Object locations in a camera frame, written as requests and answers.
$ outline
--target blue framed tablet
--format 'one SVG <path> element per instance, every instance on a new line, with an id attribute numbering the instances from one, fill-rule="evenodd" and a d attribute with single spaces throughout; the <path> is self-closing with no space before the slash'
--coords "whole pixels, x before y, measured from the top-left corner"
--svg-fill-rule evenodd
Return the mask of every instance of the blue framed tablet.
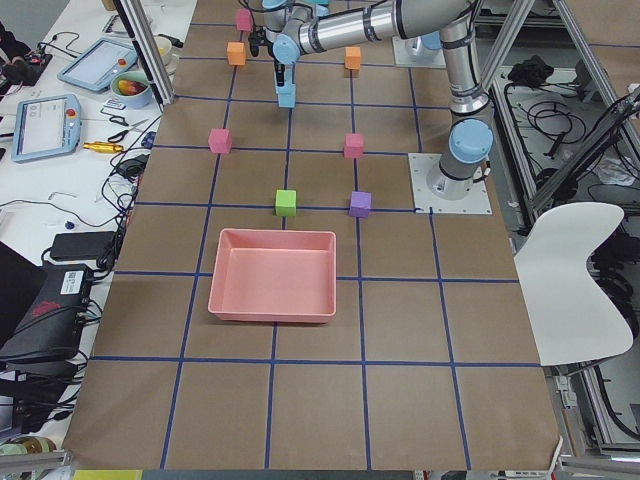
<path id="1" fill-rule="evenodd" d="M 129 70 L 138 60 L 131 45 L 101 38 L 58 73 L 58 79 L 92 92 L 105 90 L 116 75 Z"/>
<path id="2" fill-rule="evenodd" d="M 80 102 L 75 95 L 18 104 L 13 134 L 14 162 L 65 155 L 80 141 Z"/>

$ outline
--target blue bowl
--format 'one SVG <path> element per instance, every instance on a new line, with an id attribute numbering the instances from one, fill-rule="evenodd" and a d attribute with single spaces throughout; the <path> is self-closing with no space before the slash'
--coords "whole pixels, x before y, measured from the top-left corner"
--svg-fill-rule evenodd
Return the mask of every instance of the blue bowl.
<path id="1" fill-rule="evenodd" d="M 132 80 L 134 82 L 142 83 L 146 85 L 142 92 L 137 95 L 123 95 L 118 88 L 118 81 L 120 80 Z M 121 102 L 123 105 L 129 108 L 144 108 L 149 105 L 151 102 L 151 98 L 153 97 L 153 92 L 151 91 L 151 87 L 149 86 L 149 80 L 147 80 L 147 76 L 144 72 L 135 71 L 135 72 L 124 72 L 120 75 L 116 76 L 111 81 L 111 95 Z"/>

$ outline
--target green cube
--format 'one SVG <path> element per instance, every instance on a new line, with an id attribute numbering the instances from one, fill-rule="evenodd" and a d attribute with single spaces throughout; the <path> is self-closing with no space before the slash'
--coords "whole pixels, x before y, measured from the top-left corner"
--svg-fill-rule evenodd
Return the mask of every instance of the green cube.
<path id="1" fill-rule="evenodd" d="M 296 191 L 277 190 L 276 191 L 276 215 L 279 217 L 296 216 Z"/>

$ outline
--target red logo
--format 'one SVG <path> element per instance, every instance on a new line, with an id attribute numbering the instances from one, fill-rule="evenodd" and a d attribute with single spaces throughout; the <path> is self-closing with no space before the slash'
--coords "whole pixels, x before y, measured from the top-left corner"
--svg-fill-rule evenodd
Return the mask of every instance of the red logo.
<path id="1" fill-rule="evenodd" d="M 45 300 L 44 302 L 40 302 L 38 305 L 36 305 L 36 307 L 31 311 L 31 317 L 37 318 L 60 307 L 61 305 L 56 302 L 48 302 Z"/>

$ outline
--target yellow handle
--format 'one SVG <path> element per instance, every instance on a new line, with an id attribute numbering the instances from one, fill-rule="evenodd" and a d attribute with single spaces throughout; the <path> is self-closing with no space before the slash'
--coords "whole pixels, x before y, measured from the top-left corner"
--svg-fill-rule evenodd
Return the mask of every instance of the yellow handle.
<path id="1" fill-rule="evenodd" d="M 85 142 L 84 148 L 98 153 L 118 153 L 124 150 L 122 145 L 115 145 L 107 142 Z"/>

